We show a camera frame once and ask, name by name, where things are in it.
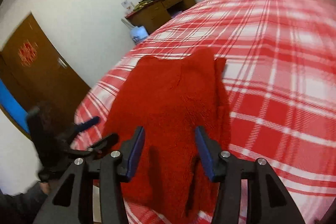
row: plaid bedspread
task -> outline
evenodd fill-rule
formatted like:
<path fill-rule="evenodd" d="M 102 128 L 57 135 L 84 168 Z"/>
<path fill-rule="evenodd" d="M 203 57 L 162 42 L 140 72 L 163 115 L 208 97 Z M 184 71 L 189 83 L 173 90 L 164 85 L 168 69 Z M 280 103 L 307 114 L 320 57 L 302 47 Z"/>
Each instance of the plaid bedspread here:
<path fill-rule="evenodd" d="M 73 147 L 82 150 L 101 138 L 113 100 L 141 57 L 181 59 L 212 47 L 216 57 L 227 58 L 230 152 L 267 159 L 312 223 L 336 197 L 335 42 L 336 8 L 327 0 L 204 0 L 134 47 L 92 88 L 75 122 L 95 115 L 102 121 Z M 126 205 L 132 224 L 169 223 L 152 210 Z M 200 212 L 198 223 L 210 221 Z"/>

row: wooden desk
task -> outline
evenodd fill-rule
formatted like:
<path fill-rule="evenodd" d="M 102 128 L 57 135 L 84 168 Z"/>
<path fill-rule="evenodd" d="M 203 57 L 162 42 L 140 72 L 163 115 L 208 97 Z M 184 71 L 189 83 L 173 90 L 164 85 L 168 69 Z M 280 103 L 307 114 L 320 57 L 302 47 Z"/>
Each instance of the wooden desk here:
<path fill-rule="evenodd" d="M 139 11 L 126 16 L 134 26 L 144 26 L 149 34 L 171 20 L 174 11 L 185 11 L 195 0 L 155 0 Z"/>

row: door handle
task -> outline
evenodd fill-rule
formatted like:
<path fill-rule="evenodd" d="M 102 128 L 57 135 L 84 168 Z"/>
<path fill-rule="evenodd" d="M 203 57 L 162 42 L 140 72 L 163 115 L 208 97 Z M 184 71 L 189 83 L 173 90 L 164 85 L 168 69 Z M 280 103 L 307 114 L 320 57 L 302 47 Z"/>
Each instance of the door handle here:
<path fill-rule="evenodd" d="M 67 64 L 65 64 L 65 62 L 59 57 L 58 58 L 58 63 L 63 67 L 63 68 L 67 68 L 68 67 L 68 65 Z"/>

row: folded red clothing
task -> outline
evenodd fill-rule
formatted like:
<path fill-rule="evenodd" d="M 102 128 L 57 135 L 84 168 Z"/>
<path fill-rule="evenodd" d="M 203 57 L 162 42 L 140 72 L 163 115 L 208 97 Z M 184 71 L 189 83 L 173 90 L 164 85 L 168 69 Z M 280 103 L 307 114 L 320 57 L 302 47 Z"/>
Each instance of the folded red clothing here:
<path fill-rule="evenodd" d="M 223 149 L 230 141 L 229 107 L 221 74 L 225 59 L 210 48 L 181 60 L 141 58 L 113 102 L 103 136 L 129 139 L 137 126 L 146 141 L 136 176 L 122 184 L 124 198 L 154 209 L 172 223 L 199 210 L 212 213 L 218 185 L 204 175 L 194 140 L 204 126 Z"/>

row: sweater sleeve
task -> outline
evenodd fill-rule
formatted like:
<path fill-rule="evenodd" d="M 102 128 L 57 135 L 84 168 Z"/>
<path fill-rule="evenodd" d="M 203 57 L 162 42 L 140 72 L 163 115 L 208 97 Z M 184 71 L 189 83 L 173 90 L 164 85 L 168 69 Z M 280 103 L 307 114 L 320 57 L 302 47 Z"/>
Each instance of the sweater sleeve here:
<path fill-rule="evenodd" d="M 4 195 L 9 207 L 16 211 L 27 224 L 32 224 L 47 195 L 41 190 L 37 182 L 27 193 L 16 196 Z"/>

